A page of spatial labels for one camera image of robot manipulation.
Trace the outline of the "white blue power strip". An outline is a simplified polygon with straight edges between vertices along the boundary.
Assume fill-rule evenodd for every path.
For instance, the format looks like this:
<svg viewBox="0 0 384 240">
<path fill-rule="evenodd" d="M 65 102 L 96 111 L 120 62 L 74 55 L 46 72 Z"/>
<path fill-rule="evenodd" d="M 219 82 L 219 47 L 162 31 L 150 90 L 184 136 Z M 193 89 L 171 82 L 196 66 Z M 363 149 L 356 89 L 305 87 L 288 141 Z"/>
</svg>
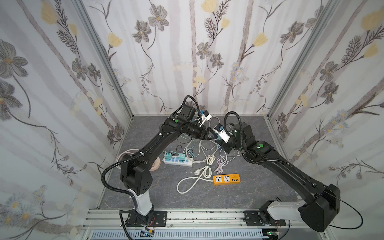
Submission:
<svg viewBox="0 0 384 240">
<path fill-rule="evenodd" d="M 191 158 L 185 157 L 184 160 L 180 160 L 179 157 L 173 156 L 171 159 L 163 158 L 163 162 L 166 165 L 182 166 L 182 167 L 192 167 L 193 160 Z"/>
</svg>

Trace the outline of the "teal charger plug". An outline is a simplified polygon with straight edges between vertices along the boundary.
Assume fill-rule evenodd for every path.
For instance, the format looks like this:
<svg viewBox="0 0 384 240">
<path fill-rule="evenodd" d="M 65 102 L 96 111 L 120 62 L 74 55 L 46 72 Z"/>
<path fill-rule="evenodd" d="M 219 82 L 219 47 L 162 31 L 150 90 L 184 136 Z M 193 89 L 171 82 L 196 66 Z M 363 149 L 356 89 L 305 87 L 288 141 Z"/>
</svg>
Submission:
<svg viewBox="0 0 384 240">
<path fill-rule="evenodd" d="M 164 153 L 164 158 L 165 158 L 166 160 L 171 160 L 172 157 L 173 157 L 173 156 L 172 156 L 171 153 L 169 153 L 169 152 Z"/>
<path fill-rule="evenodd" d="M 185 161 L 185 160 L 186 160 L 186 156 L 185 156 L 185 154 L 179 154 L 179 155 L 178 155 L 178 160 L 179 160 L 180 162 Z"/>
</svg>

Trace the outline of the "orange power strip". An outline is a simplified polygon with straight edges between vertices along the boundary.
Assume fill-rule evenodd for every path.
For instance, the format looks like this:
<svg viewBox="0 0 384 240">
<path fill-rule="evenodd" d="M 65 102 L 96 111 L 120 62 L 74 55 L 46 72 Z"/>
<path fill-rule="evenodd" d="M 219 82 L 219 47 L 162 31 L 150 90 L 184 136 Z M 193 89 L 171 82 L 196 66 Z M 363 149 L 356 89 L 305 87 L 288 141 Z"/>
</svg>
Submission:
<svg viewBox="0 0 384 240">
<path fill-rule="evenodd" d="M 234 184 L 239 184 L 240 182 L 241 182 L 241 178 L 239 174 L 213 176 L 214 186 L 234 185 Z"/>
</svg>

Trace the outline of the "round pink power socket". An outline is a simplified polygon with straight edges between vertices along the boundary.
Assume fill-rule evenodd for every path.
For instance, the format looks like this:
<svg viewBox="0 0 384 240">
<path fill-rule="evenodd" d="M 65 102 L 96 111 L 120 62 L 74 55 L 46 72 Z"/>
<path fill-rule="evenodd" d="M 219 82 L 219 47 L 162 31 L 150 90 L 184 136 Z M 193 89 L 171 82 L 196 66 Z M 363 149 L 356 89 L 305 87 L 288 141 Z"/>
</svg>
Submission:
<svg viewBox="0 0 384 240">
<path fill-rule="evenodd" d="M 154 163 L 152 164 L 151 168 L 150 168 L 150 172 L 153 172 L 153 171 L 156 171 L 160 168 L 161 166 L 161 160 L 159 158 L 157 158 Z"/>
</svg>

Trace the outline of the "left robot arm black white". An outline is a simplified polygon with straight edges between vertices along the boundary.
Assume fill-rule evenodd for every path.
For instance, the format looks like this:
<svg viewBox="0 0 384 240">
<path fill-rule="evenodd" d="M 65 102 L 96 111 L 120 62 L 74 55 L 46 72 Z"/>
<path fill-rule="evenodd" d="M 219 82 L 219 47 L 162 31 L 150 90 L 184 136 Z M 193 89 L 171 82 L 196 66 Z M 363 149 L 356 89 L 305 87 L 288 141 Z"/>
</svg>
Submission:
<svg viewBox="0 0 384 240">
<path fill-rule="evenodd" d="M 143 148 L 131 156 L 122 157 L 108 166 L 101 174 L 102 184 L 109 190 L 129 195 L 134 202 L 135 223 L 148 226 L 155 221 L 154 206 L 150 200 L 149 189 L 153 182 L 150 169 L 159 155 L 182 134 L 199 140 L 214 140 L 217 134 L 212 128 L 204 125 L 204 113 L 196 104 L 194 107 L 183 102 L 162 125 L 159 132 Z M 121 181 L 124 190 L 115 188 L 107 183 L 106 175 L 115 167 L 121 168 Z"/>
</svg>

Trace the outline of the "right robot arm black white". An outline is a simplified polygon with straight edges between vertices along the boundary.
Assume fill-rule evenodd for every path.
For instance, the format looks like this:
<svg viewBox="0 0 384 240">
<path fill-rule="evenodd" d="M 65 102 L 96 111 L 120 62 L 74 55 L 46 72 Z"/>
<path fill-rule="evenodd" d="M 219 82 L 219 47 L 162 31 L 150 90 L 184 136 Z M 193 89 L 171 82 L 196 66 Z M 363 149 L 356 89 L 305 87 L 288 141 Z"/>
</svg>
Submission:
<svg viewBox="0 0 384 240">
<path fill-rule="evenodd" d="M 257 141 L 252 128 L 246 124 L 237 124 L 232 133 L 225 132 L 224 126 L 214 128 L 220 136 L 218 144 L 229 153 L 238 150 L 244 153 L 247 162 L 268 169 L 287 185 L 301 199 L 296 202 L 267 201 L 259 209 L 259 221 L 269 226 L 274 221 L 291 220 L 305 223 L 317 232 L 324 232 L 340 211 L 340 190 L 333 184 L 324 185 L 308 176 L 265 141 Z"/>
</svg>

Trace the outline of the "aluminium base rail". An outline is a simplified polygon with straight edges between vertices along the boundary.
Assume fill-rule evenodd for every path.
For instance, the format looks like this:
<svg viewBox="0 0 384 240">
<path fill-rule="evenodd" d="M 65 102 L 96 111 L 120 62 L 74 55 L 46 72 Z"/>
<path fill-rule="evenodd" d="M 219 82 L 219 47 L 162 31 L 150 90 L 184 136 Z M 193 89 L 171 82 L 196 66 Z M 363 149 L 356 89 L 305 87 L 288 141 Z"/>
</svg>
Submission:
<svg viewBox="0 0 384 240">
<path fill-rule="evenodd" d="M 127 240 L 129 231 L 145 230 L 154 234 L 156 230 L 184 229 L 261 229 L 264 240 L 334 240 L 327 229 L 318 233 L 297 221 L 277 221 L 269 226 L 258 222 L 258 210 L 213 209 L 213 210 L 159 210 L 155 221 L 148 226 L 136 224 L 134 215 L 117 210 L 90 210 L 81 228 L 80 240 Z"/>
</svg>

